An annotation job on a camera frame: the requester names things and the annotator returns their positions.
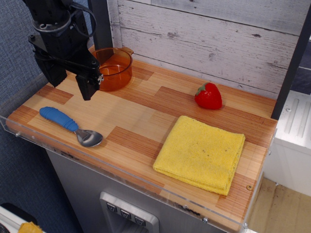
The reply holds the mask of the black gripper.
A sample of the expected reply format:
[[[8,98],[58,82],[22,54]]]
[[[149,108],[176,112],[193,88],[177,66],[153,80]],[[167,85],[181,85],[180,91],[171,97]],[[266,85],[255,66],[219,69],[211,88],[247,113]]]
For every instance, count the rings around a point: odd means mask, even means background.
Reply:
[[[67,77],[67,71],[72,72],[76,74],[83,99],[91,100],[104,79],[99,71],[99,62],[87,48],[85,36],[70,26],[59,37],[40,33],[30,35],[28,40],[34,46],[39,68],[53,87]]]

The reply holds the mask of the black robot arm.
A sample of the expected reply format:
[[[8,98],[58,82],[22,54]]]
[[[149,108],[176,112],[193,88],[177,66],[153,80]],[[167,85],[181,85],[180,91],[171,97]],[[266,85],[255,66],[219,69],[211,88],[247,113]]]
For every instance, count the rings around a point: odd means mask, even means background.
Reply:
[[[84,12],[90,15],[93,31],[94,14],[72,0],[26,0],[25,4],[38,32],[29,36],[29,42],[44,76],[57,87],[68,71],[74,73],[83,99],[90,100],[104,80],[99,61],[87,47],[93,34],[87,30]]]

